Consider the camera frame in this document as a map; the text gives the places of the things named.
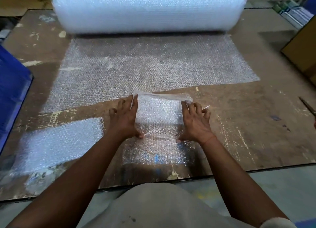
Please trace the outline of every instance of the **person's right hand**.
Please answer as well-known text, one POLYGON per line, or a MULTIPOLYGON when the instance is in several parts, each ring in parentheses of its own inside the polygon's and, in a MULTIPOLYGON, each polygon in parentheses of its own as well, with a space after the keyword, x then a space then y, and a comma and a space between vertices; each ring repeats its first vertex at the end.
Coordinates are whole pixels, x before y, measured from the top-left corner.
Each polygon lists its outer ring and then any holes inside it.
POLYGON ((179 137, 180 141, 195 141, 203 146, 207 141, 216 137, 210 127, 211 113, 208 109, 202 110, 202 106, 199 103, 187 105, 182 101, 181 105, 185 131, 179 137))

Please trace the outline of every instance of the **blue crate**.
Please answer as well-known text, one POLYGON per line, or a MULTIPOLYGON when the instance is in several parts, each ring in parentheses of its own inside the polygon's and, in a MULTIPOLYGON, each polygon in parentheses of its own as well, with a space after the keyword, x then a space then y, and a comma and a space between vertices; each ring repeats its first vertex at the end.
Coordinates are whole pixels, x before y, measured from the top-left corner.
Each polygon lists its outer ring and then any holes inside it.
POLYGON ((0 154, 32 79, 30 70, 0 45, 0 154))

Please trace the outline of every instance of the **cardboard box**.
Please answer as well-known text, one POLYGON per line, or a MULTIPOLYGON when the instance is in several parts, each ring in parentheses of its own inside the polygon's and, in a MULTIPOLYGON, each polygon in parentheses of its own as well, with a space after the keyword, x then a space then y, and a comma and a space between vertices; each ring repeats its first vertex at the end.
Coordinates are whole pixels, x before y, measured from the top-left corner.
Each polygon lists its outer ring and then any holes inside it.
POLYGON ((281 52, 316 85, 316 16, 298 31, 281 52))

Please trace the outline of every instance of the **worn wooden surface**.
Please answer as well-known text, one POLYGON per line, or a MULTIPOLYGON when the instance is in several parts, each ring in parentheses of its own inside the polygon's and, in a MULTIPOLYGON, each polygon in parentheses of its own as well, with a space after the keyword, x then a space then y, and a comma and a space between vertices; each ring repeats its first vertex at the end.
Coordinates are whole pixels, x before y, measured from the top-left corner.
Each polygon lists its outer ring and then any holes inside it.
MULTIPOLYGON (((71 39, 69 35, 64 37, 57 21, 39 19, 40 15, 54 18, 52 13, 52 10, 28 11, 4 43, 22 63, 34 64, 29 68, 35 79, 0 156, 0 200, 40 194, 74 162, 54 166, 49 174, 40 171, 14 177, 10 169, 24 133, 92 117, 103 117, 107 126, 107 111, 117 103, 107 101, 40 114, 71 39)), ((273 10, 246 9, 231 35, 261 81, 164 92, 189 93, 203 106, 210 106, 212 130, 245 170, 316 160, 314 118, 297 98, 300 95, 316 107, 315 88, 279 53, 294 33, 294 28, 273 10), (281 120, 275 121, 271 116, 281 120)), ((199 157, 192 166, 123 165, 119 149, 100 188, 211 175, 206 158, 199 157)))

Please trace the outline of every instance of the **bubble wrap sheet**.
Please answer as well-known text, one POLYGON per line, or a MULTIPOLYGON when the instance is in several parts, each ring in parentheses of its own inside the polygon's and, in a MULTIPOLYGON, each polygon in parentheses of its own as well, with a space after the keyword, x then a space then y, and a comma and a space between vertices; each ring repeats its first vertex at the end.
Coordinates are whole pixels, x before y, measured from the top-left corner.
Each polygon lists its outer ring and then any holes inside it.
POLYGON ((20 139, 12 173, 28 174, 80 158, 102 136, 103 121, 100 118, 25 133, 20 139))
POLYGON ((67 32, 227 31, 246 0, 53 0, 67 32))
POLYGON ((132 94, 257 81, 229 35, 75 38, 42 112, 132 94))
POLYGON ((130 138, 124 143, 123 163, 193 164, 203 153, 195 142, 176 143, 183 132, 181 101, 192 102, 187 94, 138 94, 136 127, 143 139, 130 138))

